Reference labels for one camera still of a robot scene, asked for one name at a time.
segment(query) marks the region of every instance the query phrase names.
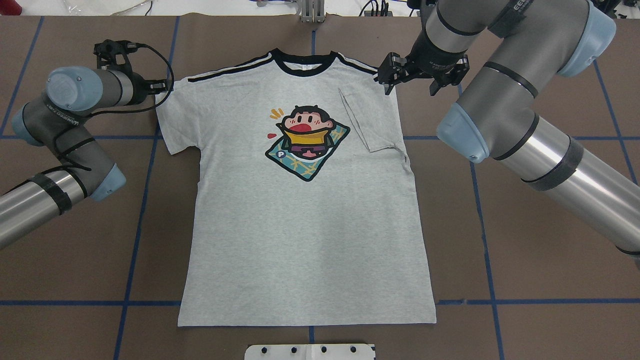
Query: metal bracket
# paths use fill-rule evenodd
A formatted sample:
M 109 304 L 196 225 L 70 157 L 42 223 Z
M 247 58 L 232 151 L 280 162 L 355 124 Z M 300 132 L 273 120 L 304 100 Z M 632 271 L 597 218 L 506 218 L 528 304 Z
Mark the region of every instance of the metal bracket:
M 373 344 L 251 345 L 244 360 L 376 360 Z
M 324 22 L 324 0 L 297 0 L 302 22 Z

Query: light blue joint cap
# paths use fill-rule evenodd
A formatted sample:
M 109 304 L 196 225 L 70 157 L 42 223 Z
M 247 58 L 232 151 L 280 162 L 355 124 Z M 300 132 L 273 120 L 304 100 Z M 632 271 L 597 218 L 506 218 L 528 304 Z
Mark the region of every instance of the light blue joint cap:
M 20 108 L 20 111 L 18 111 L 18 113 L 16 113 L 11 119 L 11 127 L 13 128 L 13 132 L 16 135 L 18 135 L 19 138 L 26 141 L 29 145 L 44 146 L 43 143 L 39 142 L 38 140 L 35 140 L 33 136 L 31 136 L 31 133 L 29 132 L 29 130 L 27 130 L 27 127 L 24 125 L 24 117 L 22 113 L 24 112 L 25 106 L 27 106 L 27 104 L 22 105 L 22 107 Z
M 102 180 L 102 183 L 98 186 L 97 189 L 91 194 L 91 198 L 96 201 L 102 201 L 105 197 L 111 195 L 111 193 L 115 192 L 124 184 L 127 183 L 127 178 L 124 177 L 124 174 L 118 168 L 117 164 L 113 164 L 111 171 L 107 174 L 107 176 Z
M 102 80 L 88 67 L 59 67 L 49 74 L 47 95 L 63 110 L 89 110 L 102 98 Z
M 600 56 L 609 46 L 616 34 L 616 23 L 603 12 L 589 3 L 589 18 L 584 26 L 584 32 L 578 46 L 566 65 L 558 71 L 558 75 L 565 77 L 580 74 L 589 67 L 593 60 Z
M 437 135 L 440 140 L 471 162 L 480 163 L 489 157 L 489 147 L 480 131 L 457 102 L 453 103 L 438 125 Z

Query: gray t-shirt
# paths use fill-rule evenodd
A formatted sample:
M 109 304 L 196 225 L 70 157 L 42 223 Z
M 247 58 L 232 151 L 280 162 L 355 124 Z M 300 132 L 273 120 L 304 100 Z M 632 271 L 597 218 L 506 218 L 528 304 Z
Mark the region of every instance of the gray t-shirt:
M 396 94 L 375 72 L 276 49 L 176 82 L 164 141 L 201 151 L 178 326 L 436 321 Z

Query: white plastic bracket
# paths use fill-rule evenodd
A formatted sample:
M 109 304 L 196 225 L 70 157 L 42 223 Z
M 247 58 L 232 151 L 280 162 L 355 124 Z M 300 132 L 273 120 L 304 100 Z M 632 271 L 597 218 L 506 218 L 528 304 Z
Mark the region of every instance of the white plastic bracket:
M 375 360 L 371 344 L 251 345 L 244 360 Z

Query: black shoulder stripe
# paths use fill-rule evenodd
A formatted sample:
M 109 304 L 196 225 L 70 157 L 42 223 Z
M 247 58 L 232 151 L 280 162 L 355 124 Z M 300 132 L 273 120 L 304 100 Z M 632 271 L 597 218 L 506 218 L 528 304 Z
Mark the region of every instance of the black shoulder stripe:
M 238 64 L 238 65 L 236 65 L 236 66 L 234 66 L 234 67 L 245 66 L 245 65 L 251 64 L 251 63 L 252 63 L 252 62 L 254 62 L 254 61 L 258 61 L 258 60 L 266 59 L 268 56 L 269 56 L 269 53 L 266 53 L 266 54 L 264 54 L 264 55 L 262 55 L 262 56 L 256 56 L 255 58 L 253 58 L 253 59 L 251 59 L 251 60 L 249 60 L 249 61 L 245 61 L 245 62 L 243 62 L 242 64 Z
M 366 72 L 368 74 L 375 75 L 375 74 L 378 73 L 377 70 L 367 69 L 366 67 L 362 67 L 362 66 L 360 66 L 360 65 L 358 65 L 356 63 L 352 63 L 351 61 L 345 59 L 345 57 L 342 54 L 338 54 L 338 59 L 340 59 L 341 63 L 343 63 L 343 64 L 345 64 L 347 66 L 353 67 L 354 69 L 358 69 L 360 71 Z
M 249 64 L 249 63 L 251 63 L 253 61 L 255 61 L 255 59 L 250 60 L 250 61 L 248 61 L 248 62 L 246 62 L 244 64 Z M 216 72 L 216 73 L 211 74 L 211 75 L 201 76 L 199 78 L 191 78 L 191 79 L 188 79 L 188 81 L 190 83 L 196 83 L 198 81 L 216 78 L 216 77 L 221 76 L 221 75 L 235 74 L 235 73 L 238 73 L 238 72 L 255 69 L 255 68 L 259 67 L 259 66 L 262 66 L 264 64 L 270 63 L 271 61 L 273 61 L 273 58 L 269 58 L 269 59 L 266 59 L 264 61 L 260 61 L 260 62 L 254 63 L 254 64 L 249 65 L 249 66 L 243 66 L 243 64 L 240 64 L 240 65 L 238 65 L 238 67 L 232 67 L 231 69 L 224 70 L 224 71 L 221 71 L 221 72 Z

